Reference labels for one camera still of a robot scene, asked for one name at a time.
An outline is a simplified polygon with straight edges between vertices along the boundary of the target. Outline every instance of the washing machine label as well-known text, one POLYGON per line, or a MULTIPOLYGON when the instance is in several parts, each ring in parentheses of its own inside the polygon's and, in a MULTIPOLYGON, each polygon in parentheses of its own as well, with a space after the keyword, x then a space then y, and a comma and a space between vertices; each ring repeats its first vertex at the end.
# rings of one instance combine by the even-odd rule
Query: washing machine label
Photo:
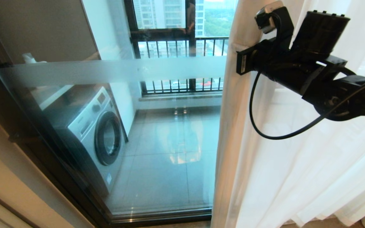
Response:
POLYGON ((107 183, 110 184, 112 181, 112 176, 110 173, 107 174, 107 183))

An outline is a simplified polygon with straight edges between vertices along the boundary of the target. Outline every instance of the beige wall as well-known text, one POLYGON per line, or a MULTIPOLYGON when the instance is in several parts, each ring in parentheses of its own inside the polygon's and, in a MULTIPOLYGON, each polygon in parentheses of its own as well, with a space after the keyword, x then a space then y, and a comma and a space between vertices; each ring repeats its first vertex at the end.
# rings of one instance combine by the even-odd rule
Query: beige wall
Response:
POLYGON ((39 227, 93 225, 37 169, 0 126, 0 199, 39 227))
POLYGON ((97 59, 80 0, 0 0, 0 41, 14 64, 26 52, 36 61, 97 59))

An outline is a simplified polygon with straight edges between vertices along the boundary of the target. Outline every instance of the washing machine control panel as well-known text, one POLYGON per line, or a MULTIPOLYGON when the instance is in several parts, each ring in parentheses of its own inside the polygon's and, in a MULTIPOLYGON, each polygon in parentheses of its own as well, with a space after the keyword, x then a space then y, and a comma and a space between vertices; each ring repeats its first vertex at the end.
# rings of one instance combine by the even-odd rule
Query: washing machine control panel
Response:
POLYGON ((74 121, 68 126, 71 132, 79 139, 82 140, 85 134, 96 123, 101 110, 109 103, 111 99, 108 92, 102 87, 99 92, 91 99, 80 114, 74 119, 74 121))

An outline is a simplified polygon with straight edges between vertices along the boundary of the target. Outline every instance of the robotic arm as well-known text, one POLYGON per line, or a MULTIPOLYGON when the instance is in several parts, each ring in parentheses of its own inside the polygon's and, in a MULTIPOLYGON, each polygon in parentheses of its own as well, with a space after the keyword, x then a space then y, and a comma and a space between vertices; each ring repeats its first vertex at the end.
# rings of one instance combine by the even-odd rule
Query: robotic arm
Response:
MULTIPOLYGON (((330 55, 349 18, 327 14, 326 11, 307 12, 291 49, 289 46, 294 26, 281 1, 265 6, 257 13, 255 20, 264 33, 276 28, 277 36, 238 52, 236 72, 243 75, 249 71, 258 71, 256 80, 262 73, 302 95, 302 99, 311 103, 321 114, 311 126, 309 124, 305 129, 286 136, 302 133, 323 118, 346 121, 365 116, 365 77, 345 68, 346 60, 330 55), (346 77, 334 80, 339 72, 346 77)), ((255 84, 250 103, 254 127, 251 106, 255 84)))

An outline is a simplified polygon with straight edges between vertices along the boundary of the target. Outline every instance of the washing machine door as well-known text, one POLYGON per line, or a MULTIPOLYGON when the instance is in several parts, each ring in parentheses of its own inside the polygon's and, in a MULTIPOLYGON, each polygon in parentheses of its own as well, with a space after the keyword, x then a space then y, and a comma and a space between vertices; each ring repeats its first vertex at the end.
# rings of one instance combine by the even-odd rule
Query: washing machine door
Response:
POLYGON ((102 113, 95 128, 95 152, 101 164, 109 166, 116 160, 121 140, 119 118, 112 111, 102 113))

